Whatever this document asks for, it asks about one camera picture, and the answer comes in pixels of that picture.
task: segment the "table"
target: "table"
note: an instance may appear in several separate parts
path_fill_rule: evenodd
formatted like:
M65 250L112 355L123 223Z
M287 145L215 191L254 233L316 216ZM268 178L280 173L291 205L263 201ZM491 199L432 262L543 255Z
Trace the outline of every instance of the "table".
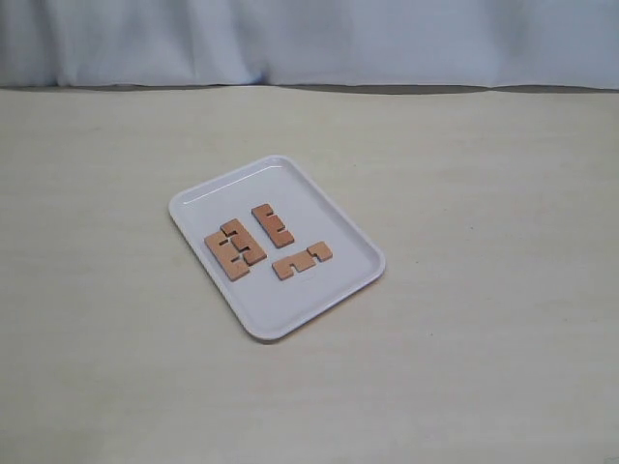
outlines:
M0 462L614 462L619 94L525 90L1 91ZM270 154L388 270L263 345L166 207Z

